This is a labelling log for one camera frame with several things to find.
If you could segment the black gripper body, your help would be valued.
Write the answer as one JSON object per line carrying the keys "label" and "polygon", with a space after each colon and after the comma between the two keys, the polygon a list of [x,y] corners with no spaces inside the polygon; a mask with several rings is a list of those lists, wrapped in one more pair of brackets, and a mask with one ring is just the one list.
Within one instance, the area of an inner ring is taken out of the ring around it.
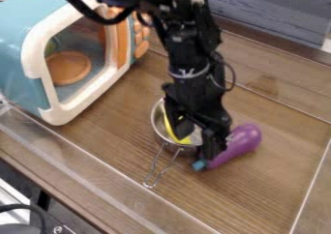
{"label": "black gripper body", "polygon": [[174,82],[164,83],[164,101],[170,97],[186,112],[186,117],[204,129],[224,129],[231,126],[231,117],[223,107],[223,96],[228,91],[222,73],[194,75],[171,74]]}

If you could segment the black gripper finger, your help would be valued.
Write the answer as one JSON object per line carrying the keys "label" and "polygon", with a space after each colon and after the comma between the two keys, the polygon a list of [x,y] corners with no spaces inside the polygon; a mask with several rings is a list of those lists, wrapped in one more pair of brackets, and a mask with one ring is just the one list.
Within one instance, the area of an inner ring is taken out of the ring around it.
{"label": "black gripper finger", "polygon": [[208,128],[202,131],[202,154],[207,161],[212,160],[228,147],[227,137],[228,128],[219,130]]}
{"label": "black gripper finger", "polygon": [[194,132],[194,123],[188,120],[186,112],[170,97],[166,98],[164,108],[172,134],[179,140],[183,140]]}

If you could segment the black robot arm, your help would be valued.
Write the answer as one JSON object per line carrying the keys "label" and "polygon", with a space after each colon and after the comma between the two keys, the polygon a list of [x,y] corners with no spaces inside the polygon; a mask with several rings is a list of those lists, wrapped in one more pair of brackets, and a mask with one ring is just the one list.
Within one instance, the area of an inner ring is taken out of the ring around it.
{"label": "black robot arm", "polygon": [[164,107],[176,138],[202,128],[202,156],[212,160],[227,148],[231,118],[222,106],[226,62],[218,52],[220,29],[208,0],[98,0],[151,16],[168,52],[171,83],[163,85]]}

